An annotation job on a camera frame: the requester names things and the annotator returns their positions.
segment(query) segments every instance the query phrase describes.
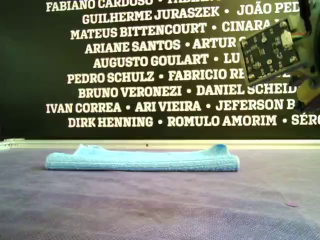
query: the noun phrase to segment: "black backdrop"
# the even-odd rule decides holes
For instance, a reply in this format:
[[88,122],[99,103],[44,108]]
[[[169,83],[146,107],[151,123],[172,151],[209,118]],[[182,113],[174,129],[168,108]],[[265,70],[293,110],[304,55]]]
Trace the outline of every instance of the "black backdrop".
[[[6,138],[26,139],[317,139],[318,125],[294,125],[292,115],[294,110],[287,109],[286,99],[295,99],[295,94],[253,94],[253,95],[212,95],[197,96],[197,85],[241,84],[247,90],[243,79],[230,79],[230,68],[240,68],[239,63],[225,64],[224,53],[236,53],[236,48],[205,48],[192,49],[195,39],[236,37],[251,34],[251,31],[223,31],[223,22],[269,20],[271,24],[294,9],[290,3],[281,4],[277,1],[262,1],[270,3],[272,13],[238,15],[242,4],[256,6],[256,1],[248,0],[212,0],[203,2],[169,4],[168,0],[154,0],[152,5],[112,7],[105,9],[72,10],[46,12],[46,2],[6,1],[1,7],[1,105],[0,126]],[[82,16],[96,13],[114,13],[128,11],[152,10],[153,15],[160,9],[181,9],[197,7],[219,7],[220,16],[185,18],[170,20],[151,20],[104,24],[83,24]],[[171,34],[156,36],[115,37],[101,39],[71,40],[71,30],[117,28],[128,26],[150,26],[183,23],[206,23],[205,33]],[[120,53],[85,54],[87,44],[149,41],[149,40],[180,40],[179,50],[170,51],[140,51]],[[207,64],[176,65],[176,66],[145,66],[119,68],[93,68],[95,59],[129,56],[160,56],[209,54]],[[181,80],[168,81],[168,71],[226,69],[226,79]],[[76,73],[109,73],[154,71],[153,82],[97,83],[97,84],[67,84],[67,75]],[[277,79],[273,83],[285,83],[288,79]],[[147,87],[147,86],[181,86],[182,96],[175,97],[123,97],[116,98],[79,98],[80,88],[116,87]],[[229,110],[217,111],[215,106],[220,100],[266,100],[285,99],[283,109],[275,110]],[[156,102],[156,112],[135,112],[138,102]],[[198,101],[201,111],[169,112],[160,111],[159,101]],[[115,103],[118,102],[122,112],[112,113],[46,113],[46,104],[65,103]],[[223,126],[225,117],[232,116],[262,116],[275,115],[274,125],[269,126]],[[151,127],[68,127],[68,118],[90,117],[146,117],[153,118]],[[218,126],[167,126],[167,117],[177,116],[218,116]]]

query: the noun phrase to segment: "purple cloth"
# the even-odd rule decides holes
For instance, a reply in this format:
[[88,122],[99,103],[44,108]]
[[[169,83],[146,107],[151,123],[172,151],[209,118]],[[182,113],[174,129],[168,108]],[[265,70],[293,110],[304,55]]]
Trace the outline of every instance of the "purple cloth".
[[320,151],[232,151],[239,172],[44,170],[57,151],[73,152],[0,151],[0,240],[320,240]]

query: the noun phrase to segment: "folded towel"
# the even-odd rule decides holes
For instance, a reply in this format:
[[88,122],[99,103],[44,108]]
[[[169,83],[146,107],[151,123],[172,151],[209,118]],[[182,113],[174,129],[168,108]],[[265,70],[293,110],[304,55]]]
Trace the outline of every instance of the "folded towel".
[[189,152],[115,151],[81,144],[73,154],[50,154],[45,167],[48,170],[236,172],[240,162],[224,144]]

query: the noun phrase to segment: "circuit board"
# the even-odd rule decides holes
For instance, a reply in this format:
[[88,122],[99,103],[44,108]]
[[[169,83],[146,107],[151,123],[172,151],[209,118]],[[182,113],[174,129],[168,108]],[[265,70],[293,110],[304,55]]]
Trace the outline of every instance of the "circuit board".
[[240,50],[249,83],[277,77],[300,61],[287,20],[242,40]]

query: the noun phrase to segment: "sensor module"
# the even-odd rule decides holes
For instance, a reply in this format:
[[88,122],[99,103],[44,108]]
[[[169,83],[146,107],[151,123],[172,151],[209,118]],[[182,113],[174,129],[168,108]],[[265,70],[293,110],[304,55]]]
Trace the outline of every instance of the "sensor module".
[[269,81],[302,65],[287,19],[254,33],[238,46],[248,86]]

